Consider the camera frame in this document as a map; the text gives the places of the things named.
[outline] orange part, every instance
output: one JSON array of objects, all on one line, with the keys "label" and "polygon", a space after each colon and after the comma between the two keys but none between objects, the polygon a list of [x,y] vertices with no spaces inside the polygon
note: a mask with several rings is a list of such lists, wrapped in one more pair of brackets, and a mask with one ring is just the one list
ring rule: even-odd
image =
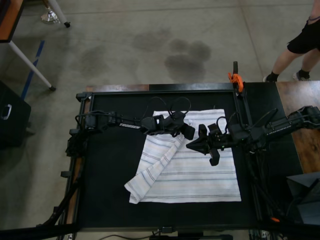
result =
[{"label": "orange part", "polygon": [[278,218],[275,218],[275,217],[271,217],[271,220],[276,222],[276,223],[280,223],[280,220]]},{"label": "orange part", "polygon": [[242,77],[239,74],[233,74],[231,75],[231,73],[228,73],[228,77],[230,79],[230,83],[237,83],[239,86],[239,93],[242,93],[242,91],[244,90],[244,82],[242,81]]}]

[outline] blue tape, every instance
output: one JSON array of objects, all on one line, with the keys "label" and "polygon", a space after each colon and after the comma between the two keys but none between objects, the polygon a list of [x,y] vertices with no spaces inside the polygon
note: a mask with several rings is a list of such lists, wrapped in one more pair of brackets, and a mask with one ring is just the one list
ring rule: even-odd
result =
[{"label": "blue tape", "polygon": [[40,57],[41,52],[42,52],[42,49],[44,48],[44,45],[45,45],[45,40],[42,40],[42,41],[40,42],[38,51],[36,52],[36,55],[35,55],[36,58]]},{"label": "blue tape", "polygon": [[[38,47],[38,51],[36,52],[36,55],[35,57],[37,58],[34,62],[33,62],[33,65],[36,67],[37,64],[38,64],[38,61],[39,61],[39,57],[41,55],[41,52],[42,52],[42,49],[44,48],[44,45],[45,45],[45,41],[42,40],[40,42],[40,45]],[[29,75],[26,79],[26,82],[25,82],[25,85],[24,85],[24,88],[23,88],[23,91],[22,91],[22,94],[21,94],[21,99],[24,100],[26,98],[26,95],[27,95],[27,92],[28,92],[28,88],[30,86],[30,83],[31,83],[31,80],[34,76],[34,71],[30,70],[29,72]]]}]

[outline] sock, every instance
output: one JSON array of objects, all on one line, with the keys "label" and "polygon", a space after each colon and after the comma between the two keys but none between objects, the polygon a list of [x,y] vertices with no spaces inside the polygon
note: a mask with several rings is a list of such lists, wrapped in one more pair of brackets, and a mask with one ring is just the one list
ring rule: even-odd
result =
[{"label": "sock", "polygon": [[275,74],[273,71],[266,77],[268,82],[276,82],[279,74]]},{"label": "sock", "polygon": [[310,75],[309,75],[309,71],[303,71],[302,69],[300,71],[298,71],[299,77],[300,78],[305,78],[305,79],[309,79]]}]

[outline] sneaker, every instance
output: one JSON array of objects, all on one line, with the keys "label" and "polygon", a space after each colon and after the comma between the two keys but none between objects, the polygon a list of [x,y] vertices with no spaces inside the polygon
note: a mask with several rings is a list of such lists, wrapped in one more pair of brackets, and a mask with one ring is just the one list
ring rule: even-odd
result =
[{"label": "sneaker", "polygon": [[307,77],[307,78],[305,78],[305,77],[300,77],[298,72],[294,73],[293,76],[292,76],[292,78],[293,78],[294,80],[296,80],[296,81],[311,81],[310,76]]},{"label": "sneaker", "polygon": [[265,76],[265,77],[262,79],[262,82],[264,82],[264,83],[273,83],[273,82],[276,82],[276,81],[268,81],[268,80],[267,80],[267,77],[268,77],[268,76]]}]

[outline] handle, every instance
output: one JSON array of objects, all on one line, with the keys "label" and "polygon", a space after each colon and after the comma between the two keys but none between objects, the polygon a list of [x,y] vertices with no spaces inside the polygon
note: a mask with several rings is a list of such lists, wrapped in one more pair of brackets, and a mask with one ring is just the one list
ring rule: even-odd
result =
[{"label": "handle", "polygon": [[[9,108],[8,113],[7,113],[6,116],[2,116],[2,114],[4,113],[5,108]],[[11,109],[12,109],[12,105],[11,105],[11,104],[5,105],[4,108],[2,109],[2,113],[1,113],[0,118],[1,118],[2,120],[7,120],[7,119],[9,118],[9,116],[10,116]]]},{"label": "handle", "polygon": [[238,62],[233,62],[233,74],[238,74]]}]

